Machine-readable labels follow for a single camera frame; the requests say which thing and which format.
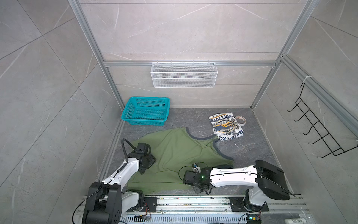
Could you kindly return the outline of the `green tank top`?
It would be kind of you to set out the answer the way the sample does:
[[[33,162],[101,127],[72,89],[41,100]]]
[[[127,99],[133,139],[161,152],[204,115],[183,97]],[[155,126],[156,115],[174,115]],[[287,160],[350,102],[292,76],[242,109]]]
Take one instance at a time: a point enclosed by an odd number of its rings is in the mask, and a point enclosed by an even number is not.
[[[134,174],[129,180],[128,189],[141,190],[149,195],[162,191],[189,189],[180,177],[193,163],[207,164],[209,167],[233,165],[233,158],[221,153],[217,147],[218,137],[195,137],[188,128],[175,128],[149,133],[133,141],[150,145],[151,153],[157,159],[144,174]]]

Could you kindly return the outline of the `white tank top navy trim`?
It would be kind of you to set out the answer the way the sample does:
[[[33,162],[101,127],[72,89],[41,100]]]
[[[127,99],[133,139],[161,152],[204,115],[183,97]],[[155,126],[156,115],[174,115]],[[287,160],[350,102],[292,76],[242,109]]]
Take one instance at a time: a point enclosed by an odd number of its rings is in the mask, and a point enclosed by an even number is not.
[[[228,141],[242,137],[243,128],[238,124],[232,113],[218,113],[209,117],[213,132],[219,141]]]

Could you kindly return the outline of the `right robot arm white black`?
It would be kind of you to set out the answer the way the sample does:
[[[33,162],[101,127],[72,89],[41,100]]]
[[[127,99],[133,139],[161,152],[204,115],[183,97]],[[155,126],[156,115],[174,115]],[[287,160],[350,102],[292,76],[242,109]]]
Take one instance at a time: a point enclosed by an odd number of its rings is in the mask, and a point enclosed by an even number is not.
[[[262,211],[268,199],[277,201],[290,200],[291,193],[286,184],[284,171],[263,160],[256,160],[254,165],[244,168],[233,168],[230,165],[201,168],[192,164],[180,177],[184,184],[192,186],[195,193],[210,194],[214,188],[224,186],[249,186],[242,200],[235,200],[247,212]]]

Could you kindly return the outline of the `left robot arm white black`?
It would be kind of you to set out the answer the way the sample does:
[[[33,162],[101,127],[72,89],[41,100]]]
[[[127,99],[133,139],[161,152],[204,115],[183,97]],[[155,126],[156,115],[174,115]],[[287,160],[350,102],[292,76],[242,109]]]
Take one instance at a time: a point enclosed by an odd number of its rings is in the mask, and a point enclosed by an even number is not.
[[[139,143],[133,146],[127,139],[121,140],[125,160],[108,178],[94,182],[84,199],[83,224],[119,224],[122,213],[128,210],[141,211],[145,205],[141,190],[123,192],[134,174],[144,174],[157,160],[150,145]]]

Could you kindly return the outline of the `teal plastic basket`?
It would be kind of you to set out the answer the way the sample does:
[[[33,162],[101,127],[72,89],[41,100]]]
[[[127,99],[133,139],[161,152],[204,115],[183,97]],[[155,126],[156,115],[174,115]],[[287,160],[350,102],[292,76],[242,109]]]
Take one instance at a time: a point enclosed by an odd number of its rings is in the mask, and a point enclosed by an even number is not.
[[[131,125],[164,126],[169,110],[169,98],[131,97],[122,112],[121,119]]]

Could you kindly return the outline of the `roll of masking tape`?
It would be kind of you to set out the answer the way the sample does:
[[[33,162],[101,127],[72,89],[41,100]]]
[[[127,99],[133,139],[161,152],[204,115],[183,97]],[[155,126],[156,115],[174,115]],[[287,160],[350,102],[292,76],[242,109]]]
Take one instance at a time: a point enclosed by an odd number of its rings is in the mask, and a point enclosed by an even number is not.
[[[247,123],[247,120],[242,116],[236,116],[235,119],[241,127],[245,126]]]

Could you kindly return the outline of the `white bottle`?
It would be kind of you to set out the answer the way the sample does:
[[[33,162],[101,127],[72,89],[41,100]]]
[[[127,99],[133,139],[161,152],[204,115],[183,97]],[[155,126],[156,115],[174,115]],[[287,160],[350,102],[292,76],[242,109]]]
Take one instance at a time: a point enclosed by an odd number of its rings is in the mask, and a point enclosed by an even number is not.
[[[306,224],[305,218],[289,218],[284,220],[285,224]]]

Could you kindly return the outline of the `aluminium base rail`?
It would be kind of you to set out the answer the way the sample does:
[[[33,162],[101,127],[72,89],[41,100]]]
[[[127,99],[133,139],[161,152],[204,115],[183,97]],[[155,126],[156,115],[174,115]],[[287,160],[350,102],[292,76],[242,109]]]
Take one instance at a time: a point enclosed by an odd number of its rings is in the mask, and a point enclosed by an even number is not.
[[[315,223],[301,197],[268,199],[262,211],[253,213],[234,206],[242,199],[242,195],[149,195],[141,211],[123,212],[125,223],[119,224],[285,224],[289,218]]]

